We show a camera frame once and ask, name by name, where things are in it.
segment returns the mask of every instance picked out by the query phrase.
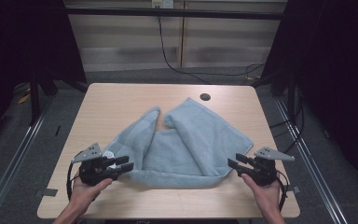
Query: black cable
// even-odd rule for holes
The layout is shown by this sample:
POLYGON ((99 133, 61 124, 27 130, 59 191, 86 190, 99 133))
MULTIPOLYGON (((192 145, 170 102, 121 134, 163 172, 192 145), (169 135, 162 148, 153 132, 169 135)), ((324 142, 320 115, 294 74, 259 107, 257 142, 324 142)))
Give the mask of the black cable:
POLYGON ((281 196, 281 200, 279 202, 279 210, 282 211, 283 209, 283 204, 284 202, 286 201, 286 198, 287 198, 287 190, 289 190, 289 181, 287 180, 287 177, 286 175, 284 175, 281 171, 277 171, 279 174, 281 174, 284 179, 286 180, 286 187, 284 186, 283 182, 280 180, 279 177, 277 177, 277 180, 281 186, 281 191, 282 191, 282 196, 281 196))
POLYGON ((72 173, 72 167, 74 166, 73 163, 69 165, 68 168, 68 175, 66 176, 66 194, 68 194, 68 200, 71 200, 72 196, 72 180, 71 180, 71 173, 72 173))
POLYGON ((197 76, 195 76, 195 75, 212 75, 212 76, 226 76, 226 77, 244 76, 244 75, 248 75, 248 74, 252 73, 255 69, 257 69, 258 67, 264 65, 264 63, 261 63, 261 64, 256 64, 256 63, 255 63, 255 64, 250 64, 250 65, 246 66, 246 71, 245 71, 245 72, 243 72, 243 73, 238 73, 238 74, 203 73, 203 72, 192 72, 192 73, 190 73, 190 72, 184 72, 184 71, 177 70, 177 69, 173 68, 173 67, 170 65, 170 63, 169 63, 168 60, 167 60, 167 56, 166 56, 166 54, 165 54, 164 41, 163 41, 163 39, 162 39, 161 17, 158 17, 158 29, 159 29, 159 37, 160 37, 160 41, 161 41, 162 54, 163 54, 163 56, 164 56, 165 63, 166 63, 173 71, 175 71, 175 72, 177 72, 177 73, 185 74, 185 75, 190 75, 190 76, 192 76, 192 77, 194 77, 194 78, 196 78, 196 79, 198 79, 198 80, 200 80, 200 81, 202 81, 202 82, 204 82, 204 83, 207 83, 207 84, 209 84, 209 85, 212 85, 212 83, 210 83, 210 82, 208 82, 208 81, 205 81, 205 80, 203 80, 202 78, 197 77, 197 76), (250 66, 256 66, 256 68, 252 69, 251 71, 248 71, 248 68, 249 68, 250 66))
POLYGON ((286 134, 287 132, 289 132, 289 129, 286 129, 284 132, 278 133, 277 135, 274 135, 274 136, 272 136, 272 137, 273 137, 273 138, 277 138, 277 137, 279 137, 279 136, 282 136, 282 135, 286 134))
POLYGON ((295 141, 283 152, 285 154, 287 154, 287 152, 298 142, 298 139, 301 137, 301 134, 304 130, 304 126, 305 126, 305 118, 304 118, 304 108, 303 108, 303 97, 298 94, 298 105, 297 105, 297 109, 299 111, 301 111, 301 129, 298 132, 298 134, 296 135, 295 141))
MULTIPOLYGON (((295 119, 297 118, 298 114, 301 112, 302 104, 303 104, 303 97, 298 94, 298 103, 297 103, 297 110, 296 110, 296 113, 295 113, 295 119)), ((282 122, 269 125, 269 127, 270 127, 270 129, 275 128, 275 127, 281 126, 281 125, 283 125, 283 124, 285 124, 285 123, 287 123, 289 121, 290 120, 286 119, 286 120, 284 120, 282 122)))

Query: metal rail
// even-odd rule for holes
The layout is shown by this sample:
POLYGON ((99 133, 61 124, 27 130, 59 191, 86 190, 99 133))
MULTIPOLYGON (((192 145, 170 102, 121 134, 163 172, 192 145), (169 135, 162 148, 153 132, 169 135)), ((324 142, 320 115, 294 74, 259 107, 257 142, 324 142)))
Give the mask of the metal rail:
POLYGON ((43 123, 43 120, 45 119, 46 113, 48 112, 51 102, 52 102, 52 98, 50 97, 48 98, 47 105, 43 110, 42 114, 40 115, 40 117, 35 121, 33 126, 29 127, 27 134, 22 139, 22 142, 18 147, 13 159, 11 160, 10 165, 7 167, 4 175, 0 179, 0 207, 2 205, 2 202, 7 196, 7 193, 14 181, 17 172, 20 170, 21 164, 27 152, 29 151, 31 144, 34 141, 34 138, 36 137, 43 123))
MULTIPOLYGON (((289 116, 287 115, 288 111, 284 102, 279 99, 276 101, 276 104, 281 112, 283 119, 289 120, 289 116)), ((294 126, 290 122, 287 122, 287 128, 289 129, 289 132, 292 135, 293 139, 296 141, 298 135, 300 134, 297 126, 294 126)), ((301 136, 298 137, 296 145, 298 148, 298 152, 304 160, 304 163, 307 166, 308 171, 310 172, 310 176, 312 177, 316 188, 319 190, 319 193, 334 223, 348 224, 347 219, 345 218, 336 197, 325 182, 324 177, 322 176, 322 173, 318 168, 318 165, 312 158, 312 154, 310 153, 307 145, 304 142, 304 139, 301 136)))
POLYGON ((118 15, 118 16, 159 16, 159 17, 191 17, 191 18, 220 18, 246 20, 274 20, 283 18, 283 13, 277 12, 247 12, 247 11, 216 11, 169 8, 136 8, 136 7, 65 7, 67 14, 77 15, 118 15))

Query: wall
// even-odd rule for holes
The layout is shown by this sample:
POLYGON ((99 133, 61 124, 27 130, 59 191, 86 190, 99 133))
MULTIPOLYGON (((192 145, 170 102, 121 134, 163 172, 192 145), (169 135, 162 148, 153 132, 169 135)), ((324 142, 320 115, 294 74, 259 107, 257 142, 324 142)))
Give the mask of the wall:
MULTIPOLYGON (((151 1, 66 0, 67 6, 151 7, 151 1)), ((284 0, 174 1, 174 8, 283 12, 284 0)), ((154 17, 70 15, 86 71, 166 67, 154 17)), ((278 21, 161 18, 172 66, 263 63, 278 21)))

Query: gray floor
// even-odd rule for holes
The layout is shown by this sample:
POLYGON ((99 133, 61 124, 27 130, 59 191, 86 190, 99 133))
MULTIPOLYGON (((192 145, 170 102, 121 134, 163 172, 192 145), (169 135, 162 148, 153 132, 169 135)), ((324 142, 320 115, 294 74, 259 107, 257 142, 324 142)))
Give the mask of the gray floor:
MULTIPOLYGON (((88 73, 88 80, 89 83, 210 83, 219 85, 239 85, 244 83, 246 85, 260 75, 260 71, 255 70, 250 74, 251 79, 244 82, 244 75, 197 75, 198 78, 194 77, 195 72, 237 75, 246 71, 244 67, 191 68, 187 69, 187 71, 193 72, 193 75, 178 74, 170 69, 93 72, 88 73)), ((60 90, 56 96, 52 98, 42 97, 42 102, 48 102, 50 99, 51 104, 36 138, 29 151, 24 155, 20 169, 14 176, 9 191, 0 205, 0 223, 51 222, 51 220, 37 217, 36 210, 41 199, 35 197, 34 194, 37 190, 44 189, 47 186, 84 97, 84 93, 80 91, 73 90, 61 82, 57 84, 60 90)), ((256 92, 266 114, 268 124, 273 125, 282 122, 282 115, 276 104, 277 98, 271 95, 269 86, 261 86, 256 89, 256 92)), ((17 104, 17 100, 22 96, 22 93, 23 88, 15 90, 13 103, 1 121, 0 177, 3 176, 6 167, 10 164, 21 143, 22 137, 29 129, 30 101, 28 100, 22 105, 17 104)), ((358 223, 358 174, 342 156, 339 146, 334 140, 325 137, 323 125, 312 114, 306 104, 304 104, 304 111, 304 131, 302 136, 310 149, 312 158, 316 161, 326 184, 336 197, 347 222, 358 223)), ((297 120, 298 128, 300 128, 303 125, 301 115, 298 115, 297 120)), ((279 135, 275 137, 275 142, 280 151, 286 150, 293 143, 293 138, 287 132, 285 125, 271 128, 271 131, 274 136, 279 135)), ((295 162, 285 162, 284 165, 292 186, 299 187, 301 190, 296 194, 301 214, 296 218, 287 218, 286 222, 335 223, 296 146, 288 154, 296 157, 295 162)), ((241 223, 248 223, 248 221, 241 220, 241 223)), ((263 223, 263 220, 255 219, 253 223, 263 223)))

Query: wrist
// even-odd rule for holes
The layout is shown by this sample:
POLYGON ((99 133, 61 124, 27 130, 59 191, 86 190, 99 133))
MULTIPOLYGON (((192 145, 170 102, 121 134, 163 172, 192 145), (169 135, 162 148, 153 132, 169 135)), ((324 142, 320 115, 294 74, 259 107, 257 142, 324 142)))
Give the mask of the wrist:
POLYGON ((75 223, 84 213, 74 203, 68 203, 61 214, 53 222, 54 224, 75 223))
POLYGON ((263 218, 268 224, 284 224, 284 219, 279 209, 270 209, 262 212, 263 218))

